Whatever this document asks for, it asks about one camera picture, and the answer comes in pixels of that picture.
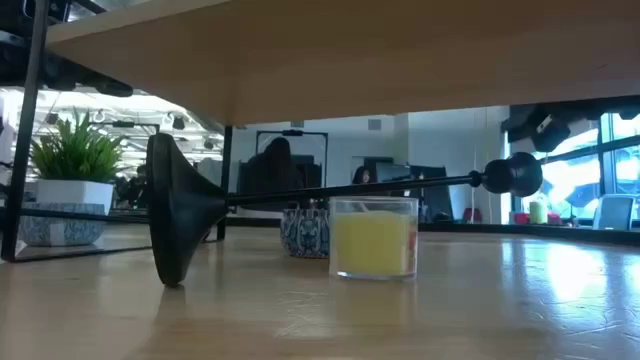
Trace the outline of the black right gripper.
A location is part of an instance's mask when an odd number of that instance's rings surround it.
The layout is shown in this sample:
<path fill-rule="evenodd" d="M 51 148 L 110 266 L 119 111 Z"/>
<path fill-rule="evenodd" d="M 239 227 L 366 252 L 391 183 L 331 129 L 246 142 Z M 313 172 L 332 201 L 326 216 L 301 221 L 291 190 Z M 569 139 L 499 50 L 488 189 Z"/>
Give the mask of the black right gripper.
<path fill-rule="evenodd" d="M 547 116 L 535 127 L 530 138 L 537 152 L 548 153 L 568 139 L 570 134 L 571 130 L 566 122 Z"/>

